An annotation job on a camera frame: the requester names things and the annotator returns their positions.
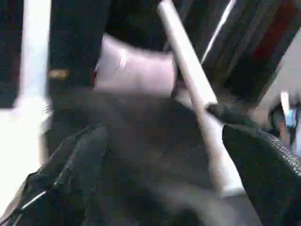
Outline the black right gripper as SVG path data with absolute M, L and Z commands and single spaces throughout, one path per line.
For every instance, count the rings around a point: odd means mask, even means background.
M 206 111 L 223 123 L 249 126 L 248 115 L 235 105 L 228 103 L 209 104 Z M 281 105 L 276 105 L 270 110 L 269 121 L 274 136 L 281 139 L 285 144 L 294 142 L 296 126 L 286 124 Z

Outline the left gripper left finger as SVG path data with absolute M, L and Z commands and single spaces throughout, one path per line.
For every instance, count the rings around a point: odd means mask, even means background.
M 94 226 L 100 223 L 95 187 L 107 147 L 105 127 L 88 127 L 66 138 L 26 181 L 30 204 L 25 226 Z

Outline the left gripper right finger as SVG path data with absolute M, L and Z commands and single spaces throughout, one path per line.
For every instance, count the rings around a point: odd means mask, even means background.
M 301 163 L 261 129 L 224 125 L 222 141 L 265 226 L 301 224 Z

